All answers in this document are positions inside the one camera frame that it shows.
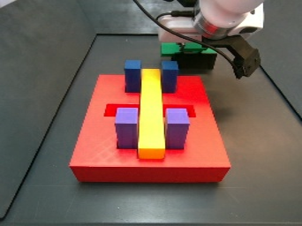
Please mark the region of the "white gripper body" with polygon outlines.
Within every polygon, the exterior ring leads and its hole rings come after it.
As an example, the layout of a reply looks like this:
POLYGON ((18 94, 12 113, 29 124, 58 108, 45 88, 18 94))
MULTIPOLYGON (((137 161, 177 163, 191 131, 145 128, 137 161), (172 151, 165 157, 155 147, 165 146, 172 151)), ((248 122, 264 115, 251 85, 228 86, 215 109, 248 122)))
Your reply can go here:
MULTIPOLYGON (((237 26, 235 26, 224 35, 209 37, 209 40, 219 40, 235 35, 240 35, 245 39, 263 28, 263 22, 264 14, 261 12, 249 12, 237 26)), ((159 23, 188 38, 200 41, 205 37, 193 29, 191 18, 163 16, 159 19, 159 23)), ((160 42, 185 42, 185 39, 168 33, 163 28, 157 31, 157 39, 160 42)))

